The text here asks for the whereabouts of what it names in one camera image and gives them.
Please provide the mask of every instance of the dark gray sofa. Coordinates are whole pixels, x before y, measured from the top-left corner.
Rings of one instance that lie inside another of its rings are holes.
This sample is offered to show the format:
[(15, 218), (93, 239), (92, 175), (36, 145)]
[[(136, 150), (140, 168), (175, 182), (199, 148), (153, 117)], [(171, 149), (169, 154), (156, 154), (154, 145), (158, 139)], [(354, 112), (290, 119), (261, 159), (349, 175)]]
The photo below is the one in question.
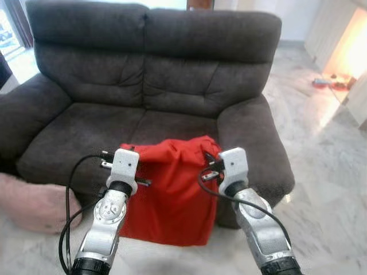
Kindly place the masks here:
[[(84, 155), (209, 135), (223, 149), (245, 148), (250, 185), (272, 206), (292, 190), (261, 95), (278, 17), (80, 1), (27, 9), (41, 73), (0, 98), (2, 172), (66, 184)], [(76, 173), (83, 203), (105, 184), (98, 166), (89, 160)], [(237, 227), (229, 203), (219, 203), (217, 222)]]

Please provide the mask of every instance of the white marble floor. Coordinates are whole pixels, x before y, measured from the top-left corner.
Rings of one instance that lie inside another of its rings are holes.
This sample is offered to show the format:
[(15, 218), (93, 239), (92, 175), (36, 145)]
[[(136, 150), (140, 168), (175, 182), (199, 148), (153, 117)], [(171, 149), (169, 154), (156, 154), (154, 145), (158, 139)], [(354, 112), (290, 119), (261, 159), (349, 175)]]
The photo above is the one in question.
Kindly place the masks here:
[[(296, 178), (276, 207), (304, 274), (367, 274), (367, 135), (319, 77), (303, 49), (279, 48), (264, 90)], [(75, 252), (91, 222), (73, 231)], [(0, 213), (0, 273), (62, 274), (58, 236), (24, 231)], [(260, 274), (240, 231), (215, 228), (205, 247), (122, 239), (111, 275)]]

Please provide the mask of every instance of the red fabric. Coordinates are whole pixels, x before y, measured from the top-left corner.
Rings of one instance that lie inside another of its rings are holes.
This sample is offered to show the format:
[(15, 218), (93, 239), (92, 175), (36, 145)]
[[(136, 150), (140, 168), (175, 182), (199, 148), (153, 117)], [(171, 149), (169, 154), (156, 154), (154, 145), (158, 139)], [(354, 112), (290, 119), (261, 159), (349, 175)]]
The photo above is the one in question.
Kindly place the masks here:
[[(128, 202), (120, 235), (178, 246), (206, 245), (216, 216), (216, 198), (197, 182), (207, 166), (205, 152), (217, 157), (221, 148), (208, 136), (189, 141), (165, 140), (154, 146), (122, 144), (140, 154), (136, 175), (152, 180), (139, 186)], [(217, 191), (215, 181), (206, 184)]]

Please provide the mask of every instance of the fluffy pink cushion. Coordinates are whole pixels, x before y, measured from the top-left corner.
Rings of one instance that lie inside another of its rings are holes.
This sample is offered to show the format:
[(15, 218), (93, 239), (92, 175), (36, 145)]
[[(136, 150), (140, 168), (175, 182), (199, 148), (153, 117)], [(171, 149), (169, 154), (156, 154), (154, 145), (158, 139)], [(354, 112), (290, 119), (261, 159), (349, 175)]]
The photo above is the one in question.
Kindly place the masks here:
[[(31, 184), (0, 173), (0, 207), (11, 220), (28, 230), (59, 233), (66, 222), (65, 187), (55, 184)], [(70, 191), (71, 216), (80, 204)], [(81, 221), (81, 214), (72, 227)]]

